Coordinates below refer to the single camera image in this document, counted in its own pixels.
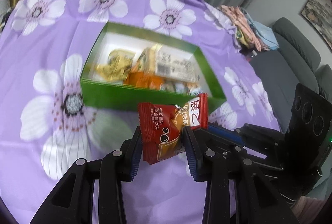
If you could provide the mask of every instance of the barcode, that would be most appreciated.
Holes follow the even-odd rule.
[[[157,64],[157,73],[162,76],[169,76],[171,73],[171,67],[165,64]]]

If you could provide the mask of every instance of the snack wrapper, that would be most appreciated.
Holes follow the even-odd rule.
[[[173,81],[196,82],[194,66],[190,60],[167,52],[161,44],[144,49],[132,71],[144,71],[145,74]]]
[[[98,74],[105,80],[112,82],[126,80],[132,68],[135,53],[122,49],[113,50],[108,57],[108,64],[95,67]]]
[[[123,84],[160,90],[162,85],[164,85],[164,83],[165,83],[164,78],[155,75],[147,75],[144,72],[140,71],[140,72],[130,72]]]
[[[199,94],[180,109],[177,105],[139,103],[138,114],[143,160],[154,164],[184,152],[180,136],[182,127],[208,127],[207,94]]]
[[[172,120],[178,130],[184,126],[191,126],[192,129],[208,127],[208,95],[200,93],[196,98],[188,101],[175,114]]]
[[[197,96],[202,93],[202,88],[198,84],[187,83],[189,95]]]

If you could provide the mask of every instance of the framed picture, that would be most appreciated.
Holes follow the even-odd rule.
[[[332,51],[331,0],[308,0],[301,14],[317,30]]]

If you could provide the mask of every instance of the floral tablecloth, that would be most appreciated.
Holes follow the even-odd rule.
[[[83,102],[79,76],[107,21],[200,46],[227,97],[211,121],[279,129],[230,20],[203,0],[22,0],[0,38],[0,195],[20,224],[30,222],[77,158],[118,149],[138,125],[137,113]],[[193,181],[185,153],[151,166],[142,161],[134,181],[122,186],[128,224],[202,221],[206,183]]]

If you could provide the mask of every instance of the open box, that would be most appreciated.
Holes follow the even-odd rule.
[[[182,106],[193,99],[192,95],[108,82],[95,71],[97,64],[107,64],[109,53],[114,49],[135,52],[134,65],[142,51],[155,44],[161,44],[163,51],[191,62],[202,91],[208,94],[209,112],[226,101],[223,90],[199,47],[143,28],[108,22],[92,47],[81,74],[84,103],[96,108],[137,111],[137,104],[140,102]]]

